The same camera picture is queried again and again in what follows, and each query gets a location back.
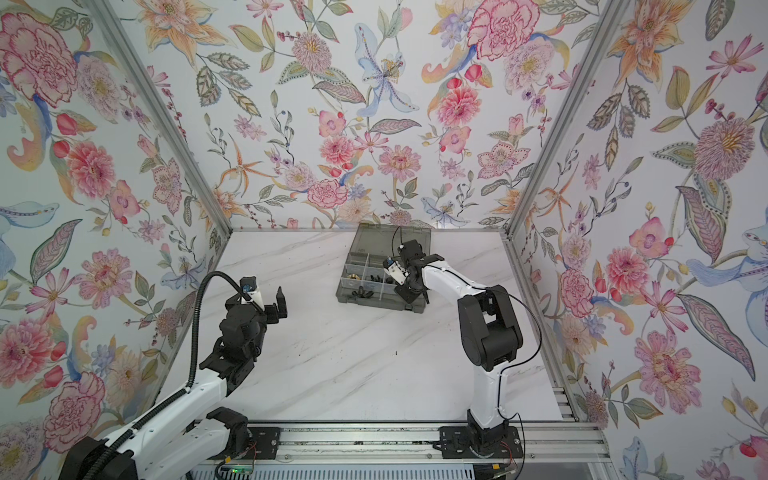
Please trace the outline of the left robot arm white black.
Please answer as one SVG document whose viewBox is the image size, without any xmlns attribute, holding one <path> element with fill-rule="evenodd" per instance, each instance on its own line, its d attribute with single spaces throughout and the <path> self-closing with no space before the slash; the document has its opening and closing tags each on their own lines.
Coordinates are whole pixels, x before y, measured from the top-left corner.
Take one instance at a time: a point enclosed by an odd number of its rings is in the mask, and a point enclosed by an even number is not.
<svg viewBox="0 0 768 480">
<path fill-rule="evenodd" d="M 229 303 L 221 335 L 193 383 L 109 436 L 80 440 L 67 453 L 60 478 L 179 479 L 209 458 L 246 454 L 256 444 L 249 420 L 223 402 L 253 371 L 268 326 L 287 316 L 282 291 L 264 306 Z"/>
</svg>

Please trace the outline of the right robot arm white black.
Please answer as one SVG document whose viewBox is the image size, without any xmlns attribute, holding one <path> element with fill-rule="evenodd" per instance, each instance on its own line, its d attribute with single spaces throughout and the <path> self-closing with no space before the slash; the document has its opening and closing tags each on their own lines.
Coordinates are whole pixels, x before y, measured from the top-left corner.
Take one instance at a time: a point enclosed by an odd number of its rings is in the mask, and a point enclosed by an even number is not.
<svg viewBox="0 0 768 480">
<path fill-rule="evenodd" d="M 443 442 L 451 456 L 471 454 L 491 458 L 523 456 L 517 429 L 502 413 L 501 365 L 511 366 L 524 343 L 509 292 L 501 285 L 485 286 L 454 270 L 438 254 L 427 254 L 415 240 L 401 244 L 396 257 L 383 261 L 396 294 L 411 304 L 436 293 L 456 307 L 463 352 L 473 365 L 473 396 L 467 423 Z"/>
</svg>

